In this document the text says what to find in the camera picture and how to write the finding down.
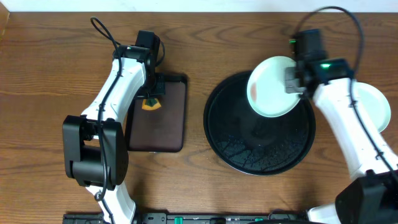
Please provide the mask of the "mint plate with red stain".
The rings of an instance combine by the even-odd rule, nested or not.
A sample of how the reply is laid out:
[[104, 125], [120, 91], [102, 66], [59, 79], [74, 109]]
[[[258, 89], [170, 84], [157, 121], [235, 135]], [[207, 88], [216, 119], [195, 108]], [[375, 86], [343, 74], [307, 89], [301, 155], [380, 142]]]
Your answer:
[[300, 101], [297, 93], [285, 91], [285, 71], [295, 61], [285, 56], [270, 57], [250, 74], [246, 93], [249, 105], [259, 115], [276, 118], [291, 111]]

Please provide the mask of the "pale green plate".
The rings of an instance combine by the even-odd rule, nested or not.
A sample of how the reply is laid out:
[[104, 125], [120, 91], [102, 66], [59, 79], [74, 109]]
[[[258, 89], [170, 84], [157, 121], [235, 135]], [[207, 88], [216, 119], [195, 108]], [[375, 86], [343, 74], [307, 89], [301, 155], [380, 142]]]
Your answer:
[[387, 98], [380, 90], [367, 83], [357, 82], [356, 89], [370, 119], [381, 133], [391, 120], [391, 107]]

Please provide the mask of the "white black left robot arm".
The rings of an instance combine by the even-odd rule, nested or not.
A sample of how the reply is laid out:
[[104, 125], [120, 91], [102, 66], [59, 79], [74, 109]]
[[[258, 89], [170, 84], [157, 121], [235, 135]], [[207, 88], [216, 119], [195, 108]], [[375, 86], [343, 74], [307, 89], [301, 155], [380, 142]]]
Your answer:
[[124, 182], [129, 159], [122, 125], [136, 94], [142, 90], [149, 97], [159, 82], [158, 53], [158, 46], [120, 45], [95, 100], [62, 124], [66, 175], [93, 194], [103, 223], [136, 222], [136, 204]]

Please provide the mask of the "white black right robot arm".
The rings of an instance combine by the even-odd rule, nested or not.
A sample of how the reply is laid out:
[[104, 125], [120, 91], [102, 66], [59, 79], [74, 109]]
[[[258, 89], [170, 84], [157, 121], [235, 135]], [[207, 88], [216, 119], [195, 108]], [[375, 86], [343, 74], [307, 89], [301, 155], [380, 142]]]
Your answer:
[[308, 95], [328, 121], [352, 183], [334, 203], [308, 210], [315, 223], [397, 223], [397, 155], [354, 89], [343, 59], [297, 63], [285, 71], [287, 93]]

